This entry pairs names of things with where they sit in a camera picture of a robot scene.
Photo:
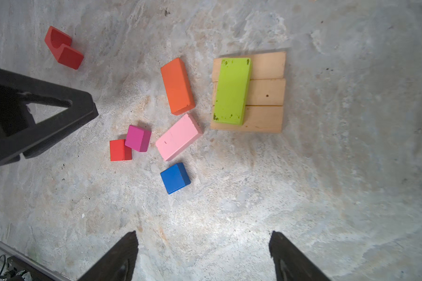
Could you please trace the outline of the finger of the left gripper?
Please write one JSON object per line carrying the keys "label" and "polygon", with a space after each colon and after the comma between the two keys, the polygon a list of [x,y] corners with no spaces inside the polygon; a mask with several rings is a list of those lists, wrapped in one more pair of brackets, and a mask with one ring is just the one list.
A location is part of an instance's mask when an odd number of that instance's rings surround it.
{"label": "finger of the left gripper", "polygon": [[[28,104],[62,112],[37,123]],[[39,156],[97,116],[88,92],[0,69],[0,166]]]}

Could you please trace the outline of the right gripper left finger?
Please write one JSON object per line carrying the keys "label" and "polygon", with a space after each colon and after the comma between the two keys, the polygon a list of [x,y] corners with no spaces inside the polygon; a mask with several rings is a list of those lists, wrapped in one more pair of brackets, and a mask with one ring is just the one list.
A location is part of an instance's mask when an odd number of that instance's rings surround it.
{"label": "right gripper left finger", "polygon": [[78,281],[131,281],[137,255],[136,231],[128,232]]}

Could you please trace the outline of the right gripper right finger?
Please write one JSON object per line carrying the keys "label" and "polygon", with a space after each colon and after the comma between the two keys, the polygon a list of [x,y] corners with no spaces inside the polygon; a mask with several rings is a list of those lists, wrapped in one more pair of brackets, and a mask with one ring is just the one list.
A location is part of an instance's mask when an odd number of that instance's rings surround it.
{"label": "right gripper right finger", "polygon": [[330,281],[285,235],[273,231],[268,244],[278,281]]}

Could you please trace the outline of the red arch wood block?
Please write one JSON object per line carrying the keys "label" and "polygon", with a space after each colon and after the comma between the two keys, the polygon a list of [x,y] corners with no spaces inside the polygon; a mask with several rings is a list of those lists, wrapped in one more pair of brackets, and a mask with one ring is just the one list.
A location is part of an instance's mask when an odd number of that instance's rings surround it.
{"label": "red arch wood block", "polygon": [[79,69],[84,55],[71,47],[72,38],[69,35],[50,26],[45,36],[45,43],[58,63],[74,70]]}

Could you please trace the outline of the pink wood block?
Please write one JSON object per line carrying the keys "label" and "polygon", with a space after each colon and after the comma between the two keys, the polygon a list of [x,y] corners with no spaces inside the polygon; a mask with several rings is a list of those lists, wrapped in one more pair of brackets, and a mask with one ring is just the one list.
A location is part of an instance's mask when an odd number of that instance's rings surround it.
{"label": "pink wood block", "polygon": [[183,152],[203,135],[203,131],[194,117],[186,113],[169,130],[167,130],[155,145],[164,161],[170,161]]}

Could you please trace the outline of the natural wood block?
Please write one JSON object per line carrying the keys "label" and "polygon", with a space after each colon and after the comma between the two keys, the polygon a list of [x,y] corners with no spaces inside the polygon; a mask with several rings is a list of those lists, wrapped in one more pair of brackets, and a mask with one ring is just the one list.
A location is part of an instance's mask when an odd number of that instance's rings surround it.
{"label": "natural wood block", "polygon": [[211,129],[221,131],[281,133],[283,106],[246,106],[243,125],[221,124],[211,121]]}
{"label": "natural wood block", "polygon": [[213,60],[212,81],[218,82],[223,59],[250,58],[252,72],[250,80],[280,79],[284,77],[287,52],[259,53],[247,56],[227,56]]}
{"label": "natural wood block", "polygon": [[213,83],[213,105],[220,103],[220,97],[224,100],[234,101],[234,92],[239,97],[243,90],[247,91],[246,106],[283,106],[286,92],[286,79],[267,79],[236,82],[236,85],[225,84],[222,88],[218,82]]}

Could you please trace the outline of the lime green wood block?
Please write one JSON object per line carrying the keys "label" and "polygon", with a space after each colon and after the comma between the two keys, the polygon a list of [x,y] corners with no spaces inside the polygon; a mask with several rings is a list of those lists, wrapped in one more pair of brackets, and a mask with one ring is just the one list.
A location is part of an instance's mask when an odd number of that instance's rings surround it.
{"label": "lime green wood block", "polygon": [[215,122],[237,126],[243,124],[251,75],[251,58],[222,59],[213,110]]}

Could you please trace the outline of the orange wood block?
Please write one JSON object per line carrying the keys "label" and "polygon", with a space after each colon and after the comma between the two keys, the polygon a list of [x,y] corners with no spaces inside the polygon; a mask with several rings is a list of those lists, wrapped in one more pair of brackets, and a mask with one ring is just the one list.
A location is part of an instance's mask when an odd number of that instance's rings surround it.
{"label": "orange wood block", "polygon": [[161,75],[173,115],[182,115],[195,108],[185,63],[181,58],[175,58],[162,66]]}

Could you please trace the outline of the red wood cube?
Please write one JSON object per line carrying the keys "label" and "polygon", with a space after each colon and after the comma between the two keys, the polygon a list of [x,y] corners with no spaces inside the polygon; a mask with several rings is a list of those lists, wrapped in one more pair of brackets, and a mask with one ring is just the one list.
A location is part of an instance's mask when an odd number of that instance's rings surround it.
{"label": "red wood cube", "polygon": [[110,160],[112,162],[132,159],[132,149],[125,145],[125,139],[111,140],[109,144]]}

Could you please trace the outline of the magenta wood cube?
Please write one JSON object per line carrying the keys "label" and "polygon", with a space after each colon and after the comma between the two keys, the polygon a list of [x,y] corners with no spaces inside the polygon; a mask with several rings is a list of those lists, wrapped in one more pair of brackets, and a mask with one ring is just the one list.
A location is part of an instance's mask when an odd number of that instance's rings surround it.
{"label": "magenta wood cube", "polygon": [[137,152],[146,152],[150,144],[150,138],[150,130],[130,125],[127,131],[125,146]]}

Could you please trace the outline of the blue wood cube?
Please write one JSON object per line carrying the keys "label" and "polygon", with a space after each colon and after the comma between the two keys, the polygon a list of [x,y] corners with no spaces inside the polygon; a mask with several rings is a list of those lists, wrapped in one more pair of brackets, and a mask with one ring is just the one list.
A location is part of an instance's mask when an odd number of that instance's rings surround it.
{"label": "blue wood cube", "polygon": [[172,194],[191,184],[191,179],[182,162],[176,163],[160,173],[166,192]]}

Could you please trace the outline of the aluminium mounting rail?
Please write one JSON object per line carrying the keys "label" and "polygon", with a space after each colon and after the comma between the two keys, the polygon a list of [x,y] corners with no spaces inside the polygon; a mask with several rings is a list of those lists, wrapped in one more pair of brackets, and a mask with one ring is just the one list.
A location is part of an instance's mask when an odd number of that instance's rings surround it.
{"label": "aluminium mounting rail", "polygon": [[0,241],[0,281],[67,281]]}

